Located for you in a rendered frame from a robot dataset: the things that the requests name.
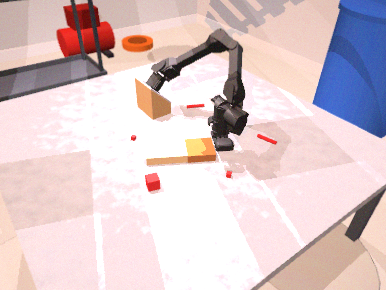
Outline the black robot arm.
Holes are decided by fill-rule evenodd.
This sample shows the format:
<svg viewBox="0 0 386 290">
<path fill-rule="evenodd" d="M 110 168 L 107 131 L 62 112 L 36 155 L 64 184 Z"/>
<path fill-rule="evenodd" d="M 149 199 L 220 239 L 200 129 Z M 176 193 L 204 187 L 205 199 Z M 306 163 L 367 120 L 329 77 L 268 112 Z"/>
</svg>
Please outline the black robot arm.
<svg viewBox="0 0 386 290">
<path fill-rule="evenodd" d="M 153 73 L 147 82 L 143 82 L 160 94 L 159 91 L 165 81 L 169 83 L 172 79 L 180 76 L 181 70 L 186 66 L 210 54 L 220 54 L 226 51 L 229 53 L 228 79 L 223 88 L 223 95 L 226 100 L 220 94 L 211 99 L 214 102 L 213 116 L 215 119 L 225 121 L 228 124 L 226 135 L 233 133 L 240 136 L 249 116 L 246 111 L 242 110 L 243 100 L 246 96 L 242 82 L 243 48 L 224 29 L 216 29 L 209 34 L 206 42 L 181 56 L 167 58 L 152 65 Z"/>
</svg>

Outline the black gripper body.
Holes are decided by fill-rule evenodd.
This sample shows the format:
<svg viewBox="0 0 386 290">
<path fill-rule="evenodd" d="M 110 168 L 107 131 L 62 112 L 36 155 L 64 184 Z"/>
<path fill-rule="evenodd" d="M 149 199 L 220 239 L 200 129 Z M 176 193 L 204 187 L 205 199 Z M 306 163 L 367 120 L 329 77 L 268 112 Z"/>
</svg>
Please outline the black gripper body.
<svg viewBox="0 0 386 290">
<path fill-rule="evenodd" d="M 233 151 L 233 141 L 226 135 L 228 124 L 225 121 L 215 119 L 213 115 L 208 118 L 207 123 L 208 126 L 211 126 L 213 135 L 216 135 L 214 143 L 216 151 Z M 213 123 L 213 125 L 211 125 L 211 123 Z"/>
</svg>

